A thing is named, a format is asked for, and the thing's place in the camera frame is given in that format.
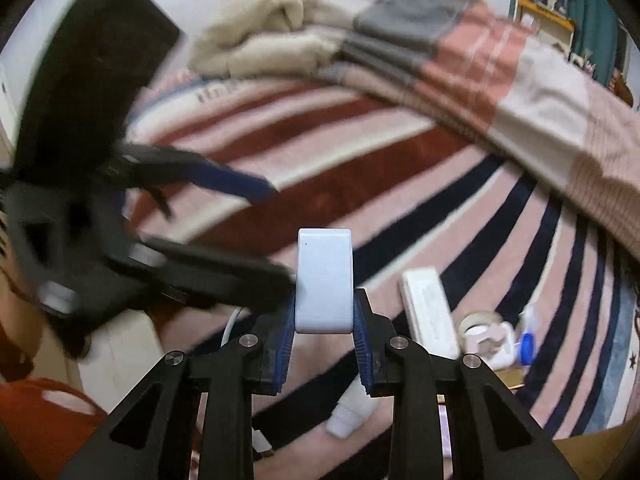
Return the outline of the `left hand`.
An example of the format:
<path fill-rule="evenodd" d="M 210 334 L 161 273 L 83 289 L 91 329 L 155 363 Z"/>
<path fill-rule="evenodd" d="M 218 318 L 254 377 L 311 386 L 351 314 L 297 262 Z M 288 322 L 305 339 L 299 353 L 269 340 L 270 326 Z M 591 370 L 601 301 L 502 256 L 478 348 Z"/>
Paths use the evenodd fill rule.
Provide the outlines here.
<path fill-rule="evenodd" d="M 34 369 L 43 333 L 40 311 L 1 272 L 1 377 L 25 379 Z"/>

